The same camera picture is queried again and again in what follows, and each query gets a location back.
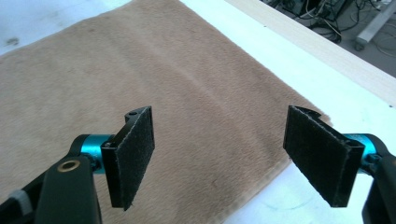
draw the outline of gray floor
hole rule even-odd
[[[294,18],[289,12],[277,7],[285,15]],[[353,25],[355,22],[351,19],[357,18],[357,7],[354,1],[346,4],[344,11],[338,16],[337,22],[340,30]],[[355,50],[355,38],[359,32],[364,29],[366,24],[378,13],[369,2],[366,2],[365,7],[360,13],[360,23],[354,28],[341,33],[342,41],[338,45],[343,49],[362,58],[364,61],[376,66],[386,73],[396,77],[396,15],[394,15],[380,32],[373,38],[373,40],[365,46],[364,50]],[[297,20],[299,23],[309,25],[314,20]]]

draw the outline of brown cloth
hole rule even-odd
[[[133,206],[111,208],[95,176],[104,223],[222,222],[289,164],[288,105],[315,109],[182,3],[152,0],[3,56],[0,103],[1,202],[78,135],[116,133],[152,105],[156,148]]]

